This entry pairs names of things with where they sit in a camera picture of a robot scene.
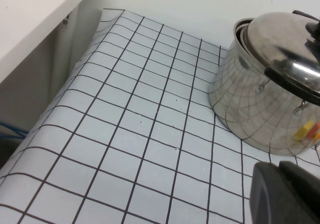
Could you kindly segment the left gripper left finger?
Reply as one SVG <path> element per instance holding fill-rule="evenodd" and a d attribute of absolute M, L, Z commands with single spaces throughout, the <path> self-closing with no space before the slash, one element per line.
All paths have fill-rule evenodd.
<path fill-rule="evenodd" d="M 253 223 L 306 223 L 308 212 L 280 169 L 267 162 L 254 165 L 250 191 Z"/>

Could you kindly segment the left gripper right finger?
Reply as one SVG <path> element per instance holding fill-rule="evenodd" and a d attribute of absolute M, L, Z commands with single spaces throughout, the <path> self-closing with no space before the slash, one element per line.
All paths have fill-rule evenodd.
<path fill-rule="evenodd" d="M 307 216 L 319 223 L 320 179 L 289 161 L 281 161 L 278 167 Z"/>

